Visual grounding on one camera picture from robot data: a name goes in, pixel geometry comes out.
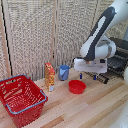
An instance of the red plastic basket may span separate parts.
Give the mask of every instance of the red plastic basket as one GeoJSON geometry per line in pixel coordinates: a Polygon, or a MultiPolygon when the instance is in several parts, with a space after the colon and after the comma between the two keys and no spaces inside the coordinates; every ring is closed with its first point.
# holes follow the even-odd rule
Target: red plastic basket
{"type": "Polygon", "coordinates": [[[48,97],[30,78],[19,75],[0,81],[0,100],[21,128],[40,116],[48,97]]]}

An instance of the tabletop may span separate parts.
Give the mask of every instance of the tabletop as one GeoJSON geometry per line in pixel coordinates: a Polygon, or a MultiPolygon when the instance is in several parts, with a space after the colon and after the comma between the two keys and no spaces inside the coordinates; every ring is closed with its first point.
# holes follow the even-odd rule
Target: tabletop
{"type": "MultiPolygon", "coordinates": [[[[128,99],[123,78],[112,75],[107,84],[82,73],[86,89],[82,94],[69,91],[71,80],[80,80],[79,72],[70,69],[68,80],[55,75],[54,91],[48,92],[45,79],[35,81],[48,101],[40,117],[24,128],[109,128],[117,119],[128,99]]],[[[0,102],[0,128],[16,128],[0,102]]]]}

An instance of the small object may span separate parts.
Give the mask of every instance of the small object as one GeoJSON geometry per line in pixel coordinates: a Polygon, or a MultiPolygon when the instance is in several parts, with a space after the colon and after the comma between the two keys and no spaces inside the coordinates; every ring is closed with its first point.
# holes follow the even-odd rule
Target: small object
{"type": "Polygon", "coordinates": [[[58,77],[61,81],[68,79],[69,69],[68,65],[60,65],[58,77]]]}
{"type": "Polygon", "coordinates": [[[17,128],[39,118],[48,97],[30,78],[18,75],[0,81],[0,100],[17,128]]]}
{"type": "Polygon", "coordinates": [[[82,73],[80,73],[80,79],[82,79],[82,73]]]}
{"type": "Polygon", "coordinates": [[[54,91],[55,70],[50,63],[45,63],[45,85],[49,92],[54,91]]]}
{"type": "Polygon", "coordinates": [[[96,76],[96,75],[94,75],[94,79],[93,79],[93,80],[96,80],[96,78],[97,78],[97,76],[96,76]]]}
{"type": "Polygon", "coordinates": [[[86,88],[85,83],[80,80],[71,80],[68,84],[70,92],[74,94],[82,94],[86,88]]]}

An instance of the blue cup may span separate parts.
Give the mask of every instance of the blue cup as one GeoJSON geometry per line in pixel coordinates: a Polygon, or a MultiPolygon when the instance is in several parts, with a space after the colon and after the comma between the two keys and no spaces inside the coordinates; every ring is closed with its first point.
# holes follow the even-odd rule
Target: blue cup
{"type": "Polygon", "coordinates": [[[60,65],[58,77],[60,80],[67,80],[70,67],[67,65],[60,65]]]}

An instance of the wicker panel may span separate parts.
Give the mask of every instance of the wicker panel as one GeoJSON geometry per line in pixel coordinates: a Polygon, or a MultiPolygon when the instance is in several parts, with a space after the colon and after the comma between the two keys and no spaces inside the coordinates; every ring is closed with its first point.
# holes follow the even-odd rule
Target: wicker panel
{"type": "MultiPolygon", "coordinates": [[[[97,22],[100,15],[104,12],[104,10],[106,10],[113,3],[113,1],[114,0],[100,0],[99,1],[93,26],[97,22]]],[[[111,29],[107,31],[106,36],[108,38],[114,37],[114,38],[123,39],[125,31],[127,29],[127,23],[128,22],[125,21],[125,22],[121,22],[113,26],[111,29]]]]}
{"type": "Polygon", "coordinates": [[[1,28],[0,28],[0,80],[8,77],[5,58],[6,56],[4,52],[4,47],[3,47],[3,42],[2,42],[2,33],[1,33],[1,28]]]}
{"type": "Polygon", "coordinates": [[[59,65],[72,66],[86,41],[95,9],[95,0],[61,0],[55,70],[59,65]]]}
{"type": "Polygon", "coordinates": [[[7,0],[16,75],[44,77],[50,61],[54,0],[7,0]]]}

